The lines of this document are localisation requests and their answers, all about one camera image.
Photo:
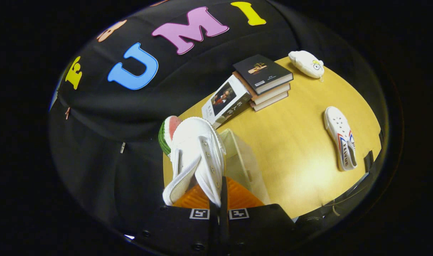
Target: black cloth backdrop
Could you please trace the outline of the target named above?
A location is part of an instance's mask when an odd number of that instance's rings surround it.
[[[256,53],[272,60],[292,50],[313,53],[360,92],[381,128],[388,125],[373,71],[339,36],[265,0],[250,3],[267,23],[250,26],[246,16],[230,3],[171,0],[145,8],[121,17],[127,23],[106,40],[97,42],[96,34],[70,57],[71,65],[81,56],[83,76],[77,90],[62,78],[59,99],[49,113],[50,146],[64,184],[94,217],[124,232],[135,233],[142,227],[153,209],[163,205],[162,151],[157,141],[161,123],[214,92],[233,72],[232,64]],[[203,42],[194,42],[183,55],[176,54],[176,47],[167,39],[151,35],[167,22],[187,24],[186,13],[201,6],[230,29],[215,37],[206,37],[204,32]],[[159,68],[147,86],[132,91],[115,81],[108,82],[107,75],[118,62],[134,74],[143,73],[145,67],[123,58],[136,42],[158,60]],[[68,107],[71,110],[66,120]],[[121,154],[123,142],[126,145]]]

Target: yellow table surface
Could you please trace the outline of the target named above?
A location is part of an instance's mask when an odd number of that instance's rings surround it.
[[[258,112],[249,108],[217,131],[229,128],[252,148],[271,203],[294,218],[337,198],[363,176],[363,158],[372,150],[376,159],[381,150],[381,128],[363,97],[329,68],[320,82],[295,68],[288,57],[276,63],[294,75],[289,96]],[[179,117],[202,117],[201,107],[210,96]],[[354,170],[338,168],[335,143],[324,127],[323,112],[329,106],[343,112],[354,134]],[[172,166],[165,154],[163,173],[166,186]]]

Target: letter m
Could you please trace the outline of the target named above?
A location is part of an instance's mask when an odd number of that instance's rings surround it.
[[[177,47],[177,54],[182,55],[193,48],[194,43],[186,42],[181,37],[202,42],[201,27],[205,29],[208,37],[217,36],[229,30],[228,26],[222,25],[210,13],[207,7],[198,7],[187,13],[188,25],[165,23],[152,32],[152,36],[163,36]]]

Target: clear plastic box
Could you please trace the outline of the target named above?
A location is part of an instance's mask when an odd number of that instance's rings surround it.
[[[226,147],[224,175],[240,183],[264,204],[270,204],[262,172],[251,147],[230,129],[222,131],[220,135]]]

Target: blue letter u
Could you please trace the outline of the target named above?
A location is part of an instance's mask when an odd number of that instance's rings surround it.
[[[158,61],[152,55],[144,52],[140,48],[140,43],[132,45],[123,57],[126,59],[133,57],[143,63],[145,65],[145,72],[140,76],[135,76],[122,68],[122,63],[117,63],[109,72],[107,76],[108,81],[116,81],[130,90],[138,90],[146,86],[158,71]]]

